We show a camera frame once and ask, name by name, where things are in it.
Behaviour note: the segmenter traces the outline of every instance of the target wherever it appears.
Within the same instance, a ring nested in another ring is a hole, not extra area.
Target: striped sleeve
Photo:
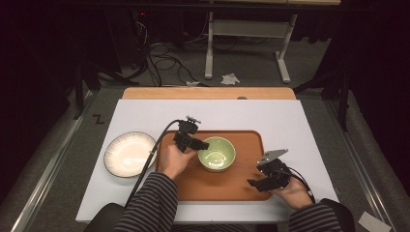
[[[162,173],[152,172],[114,231],[170,231],[177,206],[175,183]]]
[[[293,213],[289,219],[289,231],[342,231],[332,208],[317,203]]]

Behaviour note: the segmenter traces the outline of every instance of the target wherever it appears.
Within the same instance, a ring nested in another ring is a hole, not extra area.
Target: white table
[[[303,174],[315,198],[337,201],[299,101],[119,100],[76,220],[90,221],[104,205],[127,202],[137,177],[115,177],[103,164],[104,151],[113,139],[129,131],[158,138],[171,121],[187,115],[202,121],[200,130],[254,130],[260,133],[265,151],[289,149],[280,159]],[[177,130],[177,125],[170,129]],[[277,196],[266,201],[179,202],[175,222],[268,223],[286,221],[291,212]]]

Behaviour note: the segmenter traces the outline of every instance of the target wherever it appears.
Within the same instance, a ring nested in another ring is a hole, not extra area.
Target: desk leg
[[[287,27],[286,35],[284,36],[284,39],[283,39],[282,50],[276,52],[276,58],[277,58],[277,62],[278,62],[279,70],[280,70],[280,75],[284,83],[289,83],[290,77],[289,77],[289,73],[287,72],[286,64],[284,63],[283,57],[289,45],[290,37],[292,36],[293,28],[295,27],[295,22],[296,22],[297,17],[298,17],[297,14],[293,14],[292,17],[290,18],[289,26]]]
[[[208,23],[208,50],[206,53],[205,79],[212,79],[212,70],[214,66],[214,50],[212,49],[214,39],[214,13],[209,13]]]

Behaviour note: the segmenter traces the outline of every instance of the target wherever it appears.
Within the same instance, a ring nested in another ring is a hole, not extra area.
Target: black wall
[[[74,61],[45,2],[0,4],[0,202],[65,112]]]
[[[363,6],[363,1],[352,1]],[[410,20],[407,3],[372,1],[372,14],[343,17],[317,76],[343,64],[383,154],[410,192]],[[322,86],[329,86],[325,81]]]

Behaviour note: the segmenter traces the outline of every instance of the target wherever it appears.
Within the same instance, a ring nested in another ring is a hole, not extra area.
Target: hand
[[[194,150],[183,153],[175,144],[169,145],[160,157],[158,171],[174,180],[185,170],[190,159],[197,153],[198,151]]]
[[[313,204],[306,187],[294,177],[290,178],[290,182],[285,188],[273,189],[270,190],[270,193],[280,196],[294,210],[300,210]]]

